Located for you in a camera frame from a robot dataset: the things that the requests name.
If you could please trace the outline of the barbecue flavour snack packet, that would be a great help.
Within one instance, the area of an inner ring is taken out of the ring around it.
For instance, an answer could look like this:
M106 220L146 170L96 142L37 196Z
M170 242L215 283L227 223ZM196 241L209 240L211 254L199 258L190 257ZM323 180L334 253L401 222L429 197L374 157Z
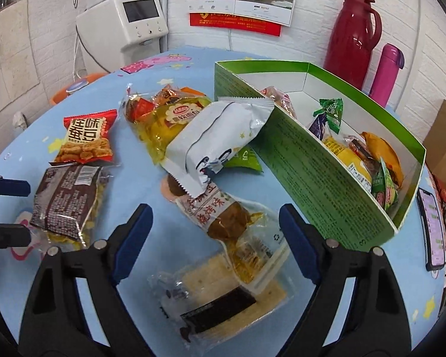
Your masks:
M161 192L222 245L233 274L249 292L261 293L287 260L289 247L278 217L264 205L236 198L212 181L194 198L170 174L161 181Z

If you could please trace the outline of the brown label snack bag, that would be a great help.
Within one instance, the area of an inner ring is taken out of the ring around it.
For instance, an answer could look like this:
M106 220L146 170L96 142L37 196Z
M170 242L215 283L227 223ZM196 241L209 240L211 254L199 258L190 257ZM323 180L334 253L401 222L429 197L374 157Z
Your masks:
M34 195L30 226L45 232L50 242L88 248L109 179L101 166L47 168Z

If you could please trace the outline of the smartphone with black case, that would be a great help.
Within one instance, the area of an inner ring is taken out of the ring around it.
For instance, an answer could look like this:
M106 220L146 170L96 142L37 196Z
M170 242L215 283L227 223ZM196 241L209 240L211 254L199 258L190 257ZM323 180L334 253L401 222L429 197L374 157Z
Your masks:
M446 257L442 220L437 209L437 201L431 192L420 188L417 193L417 203L424 228L425 266L428 272L439 271L443 269Z

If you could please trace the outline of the peppa pig tablecloth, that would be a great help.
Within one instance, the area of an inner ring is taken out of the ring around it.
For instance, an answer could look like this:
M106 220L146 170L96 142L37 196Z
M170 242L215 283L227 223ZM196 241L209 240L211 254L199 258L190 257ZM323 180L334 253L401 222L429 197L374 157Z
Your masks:
M1 176L25 180L36 188L54 158L51 144L64 136L62 121L66 116L115 109L127 87L154 93L167 81L210 95L215 63L238 59L236 52L209 48L185 47L182 54L185 62L180 68L164 64L133 74L116 72L52 107L3 149ZM132 273L118 289L134 323L156 355L186 356L188 351L158 307L148 279L161 271L174 272L202 259L217 250L218 245L163 197L159 189L163 171L152 163L145 146L125 120L120 119L112 127L111 136L117 166L112 169L112 180L95 235L99 239L107 238L117 225L128 220L138 205L151 206L155 224ZM412 344L434 339L442 326L437 317L444 277L426 270L425 240L416 206L410 209L401 232L384 245L384 250L403 294ZM20 332L22 314L40 262L37 250L32 250L23 260L15 259L10 250L0 250L0 311L13 336ZM294 259L286 262L286 270L293 281L294 297L247 331L214 347L210 350L211 356L277 354L314 289L313 284L302 277Z

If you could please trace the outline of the red fried snack packet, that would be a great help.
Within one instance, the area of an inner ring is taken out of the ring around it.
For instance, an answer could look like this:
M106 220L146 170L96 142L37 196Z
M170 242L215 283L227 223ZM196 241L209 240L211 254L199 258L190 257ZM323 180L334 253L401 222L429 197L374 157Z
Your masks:
M65 117L63 126L67 132L51 165L112 162L109 131L116 120L116 109Z

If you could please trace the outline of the clear wrapped cake packet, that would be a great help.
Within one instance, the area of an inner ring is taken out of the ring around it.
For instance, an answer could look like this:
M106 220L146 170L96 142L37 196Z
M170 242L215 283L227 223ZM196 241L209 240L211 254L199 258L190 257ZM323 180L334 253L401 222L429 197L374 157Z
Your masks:
M260 322L294 296L294 284L280 271L259 293L244 288L222 252L175 273L149 277L163 316L192 356L202 356Z

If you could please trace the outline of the green cardboard box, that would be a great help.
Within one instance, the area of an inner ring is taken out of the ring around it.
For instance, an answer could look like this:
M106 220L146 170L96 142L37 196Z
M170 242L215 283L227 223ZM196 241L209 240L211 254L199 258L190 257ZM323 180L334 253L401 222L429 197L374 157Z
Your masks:
M296 115L275 109L252 146L303 215L325 238L354 250L381 246L408 226L426 150L390 112L341 78L312 63L293 60L225 60L214 69L216 98L258 98L274 86ZM322 99L341 99L338 137L370 132L395 151L403 172L398 200L384 209L309 126Z

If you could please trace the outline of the orange bread packet in box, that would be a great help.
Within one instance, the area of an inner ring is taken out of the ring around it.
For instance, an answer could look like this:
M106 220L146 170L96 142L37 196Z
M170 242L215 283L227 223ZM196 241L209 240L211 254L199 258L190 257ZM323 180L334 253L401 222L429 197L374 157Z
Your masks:
M403 184L404 175L400 159L392 146L378 135L367 131L362 132L362 137L365 139L367 150L371 156L378 161L384 160L393 182L400 188Z

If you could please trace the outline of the yellow snack packet in box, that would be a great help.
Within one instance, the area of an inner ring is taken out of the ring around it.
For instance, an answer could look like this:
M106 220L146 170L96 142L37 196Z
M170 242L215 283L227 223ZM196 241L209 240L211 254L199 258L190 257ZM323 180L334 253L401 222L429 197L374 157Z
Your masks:
M339 143L332 136L325 137L322 142L347 167L362 187L371 192L372 179L364 162L348 146Z

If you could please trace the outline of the yellow cookie bag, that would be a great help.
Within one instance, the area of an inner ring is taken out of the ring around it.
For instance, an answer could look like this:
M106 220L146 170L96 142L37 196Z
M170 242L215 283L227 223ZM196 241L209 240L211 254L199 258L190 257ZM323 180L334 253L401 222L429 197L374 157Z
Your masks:
M189 87L180 89L168 84L151 96L128 85L121 112L158 165L167 146L210 103L204 93Z

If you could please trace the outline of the purple green candy packet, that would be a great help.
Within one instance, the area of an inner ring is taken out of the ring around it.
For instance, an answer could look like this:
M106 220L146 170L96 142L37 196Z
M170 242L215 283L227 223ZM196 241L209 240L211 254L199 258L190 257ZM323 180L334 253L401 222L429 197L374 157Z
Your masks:
M341 98L321 98L320 108L313 112L312 121L308 128L320 141L325 137L339 134L342 126L344 103Z

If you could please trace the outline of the white silver snack bag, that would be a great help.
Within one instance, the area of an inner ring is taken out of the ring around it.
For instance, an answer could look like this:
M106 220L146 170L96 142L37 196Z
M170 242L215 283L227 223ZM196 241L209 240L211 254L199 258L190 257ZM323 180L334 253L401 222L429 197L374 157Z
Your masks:
M163 168L186 193L198 197L210 176L258 135L274 109L269 98L220 97L168 144Z

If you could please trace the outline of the pink wrapped snack packet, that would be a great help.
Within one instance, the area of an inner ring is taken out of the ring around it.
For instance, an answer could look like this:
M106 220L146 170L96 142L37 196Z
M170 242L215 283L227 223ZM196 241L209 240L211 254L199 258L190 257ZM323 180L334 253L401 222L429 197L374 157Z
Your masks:
M273 100L273 102L288 113L292 118L296 118L296 112L292 105L290 97L283 91L275 88L275 86L268 86L260 91L260 93Z

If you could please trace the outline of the white water dispenser machine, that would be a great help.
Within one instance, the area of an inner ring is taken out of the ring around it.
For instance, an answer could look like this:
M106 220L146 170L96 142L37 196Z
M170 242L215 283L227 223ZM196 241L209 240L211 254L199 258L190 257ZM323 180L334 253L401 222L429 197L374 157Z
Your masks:
M76 36L87 73L111 73L168 49L167 0L85 0Z

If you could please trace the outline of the dark red thermos jug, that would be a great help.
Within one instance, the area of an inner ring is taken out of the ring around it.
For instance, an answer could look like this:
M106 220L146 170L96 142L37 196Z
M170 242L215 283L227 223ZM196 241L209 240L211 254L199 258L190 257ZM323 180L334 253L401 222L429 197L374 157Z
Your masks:
M372 52L383 31L375 0L344 0L332 30L323 68L361 90Z

